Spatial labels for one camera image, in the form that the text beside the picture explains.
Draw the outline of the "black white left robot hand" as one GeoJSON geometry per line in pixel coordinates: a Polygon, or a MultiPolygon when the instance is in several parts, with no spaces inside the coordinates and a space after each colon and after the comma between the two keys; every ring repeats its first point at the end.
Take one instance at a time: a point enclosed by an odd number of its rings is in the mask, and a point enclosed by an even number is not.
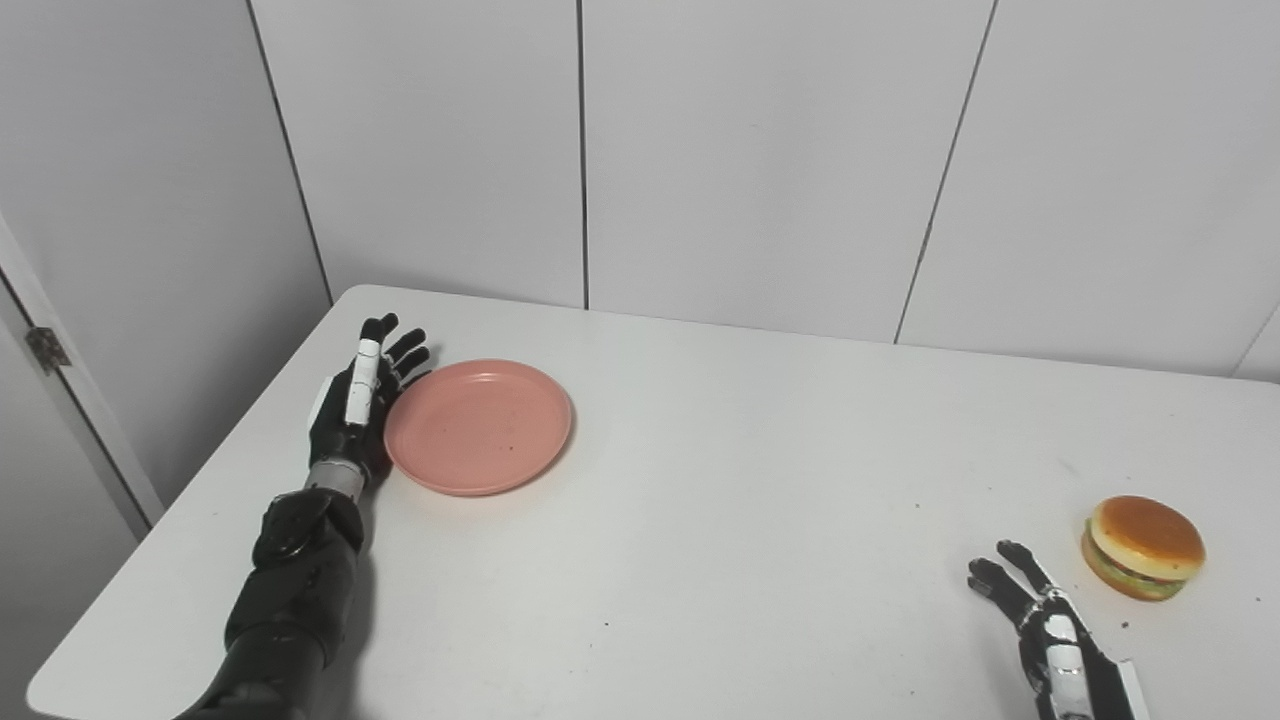
{"type": "Polygon", "coordinates": [[[431,359],[428,333],[420,327],[387,342],[398,324],[394,313],[366,319],[353,359],[317,397],[308,430],[308,465],[337,465],[351,474],[351,480],[333,486],[347,495],[360,495],[389,477],[385,433],[390,410],[431,359]]]}

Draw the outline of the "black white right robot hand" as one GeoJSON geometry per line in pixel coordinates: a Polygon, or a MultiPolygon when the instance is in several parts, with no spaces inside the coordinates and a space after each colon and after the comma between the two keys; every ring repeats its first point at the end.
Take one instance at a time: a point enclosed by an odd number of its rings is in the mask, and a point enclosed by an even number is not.
{"type": "Polygon", "coordinates": [[[966,583],[1011,623],[1023,674],[1041,719],[1148,719],[1132,664],[1111,660],[1076,606],[1028,547],[1010,539],[996,552],[1030,583],[1024,588],[1001,564],[973,559],[966,583]]]}

